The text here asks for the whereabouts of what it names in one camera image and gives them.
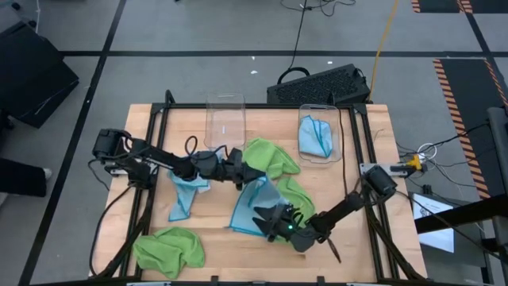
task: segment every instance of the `blue towel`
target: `blue towel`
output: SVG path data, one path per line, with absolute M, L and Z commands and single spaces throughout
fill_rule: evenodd
M 328 158 L 333 150 L 330 124 L 319 119 L 313 120 L 310 115 L 300 119 L 298 148 L 301 153 Z
M 169 213 L 169 221 L 175 222 L 189 218 L 191 215 L 191 206 L 196 196 L 196 192 L 204 192 L 210 189 L 210 182 L 198 176 L 196 180 L 187 182 L 173 172 L 169 171 L 168 176 L 175 183 L 177 201 Z
M 287 203 L 273 183 L 266 177 L 258 178 L 245 185 L 237 200 L 229 227 L 245 234 L 264 236 L 252 218 L 261 218 L 254 207 L 273 207 L 277 203 Z

